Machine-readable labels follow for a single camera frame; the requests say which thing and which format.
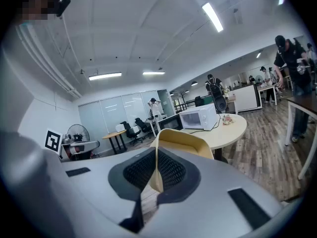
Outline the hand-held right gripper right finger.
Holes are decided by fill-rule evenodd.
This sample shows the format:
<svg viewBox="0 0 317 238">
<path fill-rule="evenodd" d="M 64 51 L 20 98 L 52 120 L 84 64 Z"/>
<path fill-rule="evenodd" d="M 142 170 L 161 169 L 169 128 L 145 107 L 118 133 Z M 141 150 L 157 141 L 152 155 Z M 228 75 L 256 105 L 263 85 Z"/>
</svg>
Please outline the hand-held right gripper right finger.
<svg viewBox="0 0 317 238">
<path fill-rule="evenodd" d="M 147 238 L 237 238 L 259 229 L 283 208 L 221 161 L 160 147 L 158 171 L 180 175 L 180 181 L 158 195 L 158 209 L 145 225 Z"/>
</svg>

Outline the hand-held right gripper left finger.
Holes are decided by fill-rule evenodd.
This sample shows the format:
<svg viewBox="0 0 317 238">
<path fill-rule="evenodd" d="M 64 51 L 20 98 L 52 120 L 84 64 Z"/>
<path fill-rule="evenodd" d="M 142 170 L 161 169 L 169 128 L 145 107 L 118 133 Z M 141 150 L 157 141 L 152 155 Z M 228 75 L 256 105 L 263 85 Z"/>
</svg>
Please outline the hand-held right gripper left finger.
<svg viewBox="0 0 317 238">
<path fill-rule="evenodd" d="M 157 192 L 149 185 L 155 152 L 149 147 L 63 166 L 81 194 L 115 224 L 137 233 L 157 211 Z"/>
</svg>

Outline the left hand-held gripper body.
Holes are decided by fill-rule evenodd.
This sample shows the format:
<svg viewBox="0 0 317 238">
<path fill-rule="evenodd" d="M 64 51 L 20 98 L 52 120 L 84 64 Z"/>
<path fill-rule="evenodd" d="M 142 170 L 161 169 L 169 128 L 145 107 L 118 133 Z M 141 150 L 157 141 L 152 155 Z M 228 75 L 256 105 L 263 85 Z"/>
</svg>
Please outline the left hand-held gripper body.
<svg viewBox="0 0 317 238">
<path fill-rule="evenodd" d="M 62 134 L 48 129 L 45 148 L 56 153 L 61 161 L 88 160 L 94 156 L 93 151 L 99 148 L 100 142 L 84 139 L 85 136 L 83 132 Z"/>
</svg>

